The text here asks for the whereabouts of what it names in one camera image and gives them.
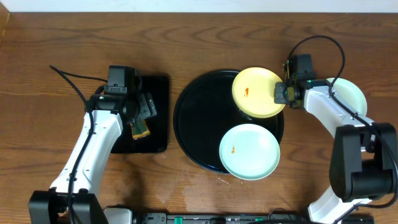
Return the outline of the green and yellow sponge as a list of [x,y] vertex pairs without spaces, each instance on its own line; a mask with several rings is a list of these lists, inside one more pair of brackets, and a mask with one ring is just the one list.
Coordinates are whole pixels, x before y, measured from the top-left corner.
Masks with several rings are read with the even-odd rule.
[[145,120],[138,120],[136,125],[132,128],[132,138],[133,139],[140,139],[150,135],[149,128]]

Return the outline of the yellow plate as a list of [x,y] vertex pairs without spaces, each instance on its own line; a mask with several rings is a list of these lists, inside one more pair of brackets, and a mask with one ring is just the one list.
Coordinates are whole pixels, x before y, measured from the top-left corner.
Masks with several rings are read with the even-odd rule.
[[270,118],[285,107],[274,102],[275,84],[281,81],[278,75],[266,68],[246,68],[233,80],[233,100],[236,106],[249,116]]

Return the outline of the pale green plate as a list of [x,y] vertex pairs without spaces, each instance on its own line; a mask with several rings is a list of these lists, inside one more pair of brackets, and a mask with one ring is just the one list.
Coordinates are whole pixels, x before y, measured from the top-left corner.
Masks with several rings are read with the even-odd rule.
[[332,90],[337,94],[340,100],[343,100],[355,109],[360,115],[366,116],[368,104],[365,95],[358,86],[349,80],[338,78],[334,82]]

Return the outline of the light blue plate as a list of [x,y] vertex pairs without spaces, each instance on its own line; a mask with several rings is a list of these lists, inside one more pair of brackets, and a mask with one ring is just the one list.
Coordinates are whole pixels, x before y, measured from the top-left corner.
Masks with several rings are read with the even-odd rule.
[[272,174],[280,161],[275,136],[256,124],[240,124],[222,137],[219,155],[224,168],[243,180],[260,180]]

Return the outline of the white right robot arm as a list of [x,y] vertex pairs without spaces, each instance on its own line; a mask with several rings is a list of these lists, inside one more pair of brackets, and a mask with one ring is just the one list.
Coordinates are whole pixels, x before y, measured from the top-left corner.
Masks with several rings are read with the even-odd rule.
[[[308,208],[313,222],[338,223],[373,197],[397,192],[396,131],[352,109],[328,80],[294,86],[300,107],[333,136],[330,187]],[[282,110],[288,88],[280,78],[201,77],[177,100],[174,131],[198,165],[243,180],[270,175],[280,160]]]

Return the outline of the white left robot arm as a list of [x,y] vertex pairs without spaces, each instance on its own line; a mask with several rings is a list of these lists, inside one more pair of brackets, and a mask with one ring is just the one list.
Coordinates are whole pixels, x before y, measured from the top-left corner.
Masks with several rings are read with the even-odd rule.
[[123,128],[139,112],[133,87],[106,85],[87,104],[83,128],[71,156],[49,190],[29,200],[32,223],[57,223],[69,213],[71,223],[132,223],[128,208],[102,209],[97,194],[104,168]]

